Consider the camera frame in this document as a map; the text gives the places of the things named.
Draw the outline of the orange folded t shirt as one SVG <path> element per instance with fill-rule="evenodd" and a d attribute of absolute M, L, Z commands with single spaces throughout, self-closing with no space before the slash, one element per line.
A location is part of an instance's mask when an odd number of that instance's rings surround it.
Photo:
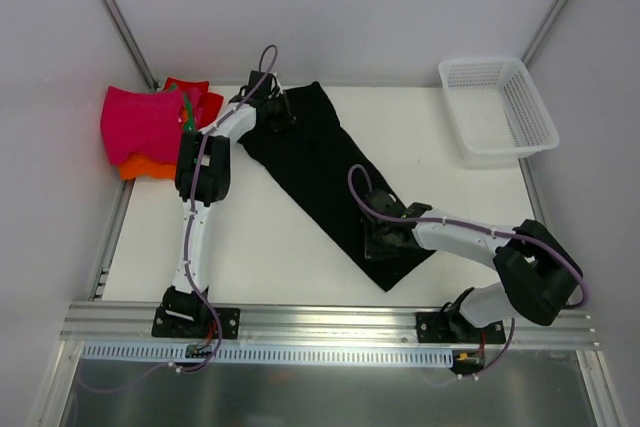
<path fill-rule="evenodd" d="M 135 112 L 117 137 L 117 167 L 123 180 L 173 180 L 183 133 L 181 107 L 159 113 Z"/>

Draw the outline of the white plastic basket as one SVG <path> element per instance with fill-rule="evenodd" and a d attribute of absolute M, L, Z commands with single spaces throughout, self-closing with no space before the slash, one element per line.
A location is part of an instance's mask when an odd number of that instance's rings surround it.
<path fill-rule="evenodd" d="M 467 165 L 503 168 L 559 146 L 557 129 L 521 60 L 444 60 L 438 74 L 446 112 Z"/>

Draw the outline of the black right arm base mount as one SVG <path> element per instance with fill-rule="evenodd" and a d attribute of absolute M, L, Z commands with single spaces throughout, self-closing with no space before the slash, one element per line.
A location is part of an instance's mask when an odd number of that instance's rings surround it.
<path fill-rule="evenodd" d="M 459 305 L 447 302 L 436 311 L 414 314 L 419 343 L 503 345 L 505 328 L 501 321 L 474 327 L 459 312 Z"/>

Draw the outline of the left aluminium corner post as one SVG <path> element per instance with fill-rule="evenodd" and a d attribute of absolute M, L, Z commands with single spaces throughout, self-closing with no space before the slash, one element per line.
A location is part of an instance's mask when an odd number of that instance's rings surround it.
<path fill-rule="evenodd" d="M 126 53 L 128 54 L 134 69 L 143 82 L 144 86 L 155 92 L 159 87 L 156 79 L 145 55 L 143 54 L 137 39 L 131 30 L 117 0 L 99 0 L 107 18 L 111 22 L 120 42 L 122 43 Z"/>

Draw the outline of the red folded t shirt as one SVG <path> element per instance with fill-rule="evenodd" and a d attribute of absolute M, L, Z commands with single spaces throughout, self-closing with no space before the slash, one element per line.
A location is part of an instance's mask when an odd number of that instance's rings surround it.
<path fill-rule="evenodd" d="M 196 107 L 196 130 L 209 126 L 217 119 L 223 106 L 224 97 L 220 94 L 211 92 L 209 90 L 208 81 L 186 81 L 168 77 L 165 80 L 163 89 L 168 90 L 171 84 L 177 84 L 182 90 L 195 87 L 200 91 L 200 98 Z"/>

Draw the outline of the aluminium front rail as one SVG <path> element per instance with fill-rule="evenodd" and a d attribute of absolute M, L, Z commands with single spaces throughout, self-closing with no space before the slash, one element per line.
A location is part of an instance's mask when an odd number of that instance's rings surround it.
<path fill-rule="evenodd" d="M 444 333 L 444 316 L 435 309 L 229 305 L 218 320 L 198 327 L 175 320 L 149 302 L 74 302 L 60 332 L 65 340 L 203 339 L 221 333 L 246 344 L 338 346 L 454 346 Z M 601 337 L 590 315 L 565 311 L 549 327 L 526 320 L 503 321 L 465 339 L 501 346 L 506 339 L 519 349 L 598 350 Z"/>

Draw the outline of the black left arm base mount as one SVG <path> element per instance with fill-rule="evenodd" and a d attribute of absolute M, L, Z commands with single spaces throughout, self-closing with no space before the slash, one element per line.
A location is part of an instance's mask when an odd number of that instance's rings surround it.
<path fill-rule="evenodd" d="M 204 339 L 209 334 L 217 338 L 221 330 L 223 339 L 238 337 L 241 310 L 215 307 L 220 320 L 216 324 L 213 314 L 195 293 L 184 293 L 169 287 L 155 310 L 151 336 L 155 338 Z"/>

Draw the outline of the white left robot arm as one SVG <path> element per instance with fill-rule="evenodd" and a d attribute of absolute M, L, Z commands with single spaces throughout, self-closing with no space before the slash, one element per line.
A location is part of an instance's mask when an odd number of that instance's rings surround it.
<path fill-rule="evenodd" d="M 277 76 L 252 71 L 248 84 L 232 97 L 218 118 L 182 135 L 175 187 L 183 206 L 183 245 L 162 305 L 174 313 L 174 325 L 188 337 L 208 328 L 204 297 L 209 288 L 214 223 L 231 185 L 232 146 L 257 127 L 278 132 L 295 116 Z"/>

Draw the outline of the aluminium corner post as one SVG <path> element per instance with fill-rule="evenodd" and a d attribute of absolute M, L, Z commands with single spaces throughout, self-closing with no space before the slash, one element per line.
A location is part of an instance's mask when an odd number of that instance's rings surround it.
<path fill-rule="evenodd" d="M 107 18 L 111 22 L 120 42 L 122 43 L 126 53 L 128 54 L 134 69 L 143 82 L 144 86 L 155 92 L 159 87 L 156 79 L 145 55 L 143 54 L 137 39 L 131 30 L 117 0 L 99 0 Z"/>
<path fill-rule="evenodd" d="M 571 0 L 553 0 L 523 51 L 521 61 L 529 67 L 541 52 L 545 42 Z"/>

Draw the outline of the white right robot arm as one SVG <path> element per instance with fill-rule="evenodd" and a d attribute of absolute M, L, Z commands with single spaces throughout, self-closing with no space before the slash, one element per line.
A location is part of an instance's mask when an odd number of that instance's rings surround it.
<path fill-rule="evenodd" d="M 449 216 L 427 204 L 399 209 L 382 189 L 356 202 L 383 244 L 395 250 L 443 251 L 496 272 L 498 282 L 472 288 L 454 302 L 447 328 L 459 342 L 470 342 L 483 327 L 508 318 L 549 326 L 561 310 L 582 305 L 569 302 L 576 290 L 587 299 L 581 270 L 537 221 L 507 229 Z"/>

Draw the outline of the magenta folded t shirt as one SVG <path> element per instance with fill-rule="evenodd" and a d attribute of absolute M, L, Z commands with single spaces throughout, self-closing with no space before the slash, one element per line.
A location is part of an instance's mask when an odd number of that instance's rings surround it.
<path fill-rule="evenodd" d="M 183 132 L 184 96 L 180 90 L 129 92 L 114 86 L 104 98 L 100 132 L 111 165 L 142 154 L 158 163 L 175 164 Z"/>

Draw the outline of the black t shirt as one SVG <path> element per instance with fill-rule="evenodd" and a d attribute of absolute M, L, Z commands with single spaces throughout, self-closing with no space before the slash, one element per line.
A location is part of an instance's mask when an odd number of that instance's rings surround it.
<path fill-rule="evenodd" d="M 286 91 L 295 124 L 281 132 L 259 125 L 240 143 L 277 184 L 379 288 L 387 292 L 432 251 L 406 251 L 388 260 L 365 258 L 363 215 L 348 188 L 348 171 L 362 165 L 372 185 L 392 189 L 341 126 L 318 82 Z"/>

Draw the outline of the right aluminium corner post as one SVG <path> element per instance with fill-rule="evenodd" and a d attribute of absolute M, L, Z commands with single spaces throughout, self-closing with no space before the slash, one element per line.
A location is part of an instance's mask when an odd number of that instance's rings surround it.
<path fill-rule="evenodd" d="M 571 0 L 553 0 L 523 51 L 521 61 L 529 67 L 541 52 L 545 42 Z"/>

